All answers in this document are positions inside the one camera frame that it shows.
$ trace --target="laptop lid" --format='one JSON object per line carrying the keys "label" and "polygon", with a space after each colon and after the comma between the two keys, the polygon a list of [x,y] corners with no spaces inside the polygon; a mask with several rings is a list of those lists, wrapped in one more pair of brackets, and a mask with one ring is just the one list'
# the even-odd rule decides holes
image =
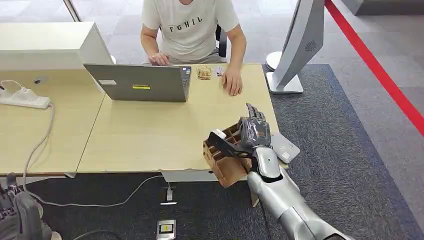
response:
{"label": "laptop lid", "polygon": [[113,100],[186,102],[178,66],[84,64]]}

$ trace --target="small box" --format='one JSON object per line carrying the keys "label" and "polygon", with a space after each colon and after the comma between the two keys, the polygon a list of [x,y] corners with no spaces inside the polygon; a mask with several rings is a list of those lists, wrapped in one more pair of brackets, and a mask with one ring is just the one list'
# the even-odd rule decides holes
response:
{"label": "small box", "polygon": [[[236,124],[223,130],[223,132],[226,135],[225,140],[228,142],[232,144],[238,144],[240,142],[240,131],[238,131]],[[203,157],[224,188],[230,187],[247,176],[252,167],[252,160],[250,158],[241,157],[237,159],[235,157],[224,156],[214,146],[208,145],[206,140],[203,141]]]}
{"label": "small box", "polygon": [[157,221],[156,240],[174,240],[176,238],[175,220],[159,220]]}

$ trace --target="white monitor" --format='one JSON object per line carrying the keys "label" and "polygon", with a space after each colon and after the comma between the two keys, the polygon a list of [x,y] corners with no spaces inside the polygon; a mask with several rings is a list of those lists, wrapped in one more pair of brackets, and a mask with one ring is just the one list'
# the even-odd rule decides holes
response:
{"label": "white monitor", "polygon": [[325,0],[297,0],[282,51],[273,52],[266,64],[274,72],[266,74],[269,92],[301,94],[298,73],[324,43]]}

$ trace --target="red tape on floor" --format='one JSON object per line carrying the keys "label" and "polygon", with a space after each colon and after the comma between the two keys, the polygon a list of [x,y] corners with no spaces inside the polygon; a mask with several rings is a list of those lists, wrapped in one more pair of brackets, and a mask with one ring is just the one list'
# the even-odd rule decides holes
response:
{"label": "red tape on floor", "polygon": [[388,92],[403,113],[405,113],[416,129],[422,136],[424,136],[424,117],[421,113],[414,107],[414,105],[412,105],[392,78],[387,74],[382,65],[361,40],[346,18],[340,13],[334,3],[331,0],[325,0],[325,6],[368,68],[374,73],[384,89]]}

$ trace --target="power strip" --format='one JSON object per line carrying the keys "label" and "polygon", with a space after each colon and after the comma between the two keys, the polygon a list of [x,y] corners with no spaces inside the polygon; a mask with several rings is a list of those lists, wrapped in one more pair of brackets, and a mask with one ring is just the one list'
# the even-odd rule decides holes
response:
{"label": "power strip", "polygon": [[13,94],[6,92],[5,89],[0,89],[0,104],[47,109],[50,103],[50,98],[46,96],[37,96],[31,89],[24,87]]}
{"label": "power strip", "polygon": [[0,97],[0,104],[21,106],[35,109],[47,109],[50,104],[50,98],[46,96],[38,96],[34,100],[18,100],[13,97]]}

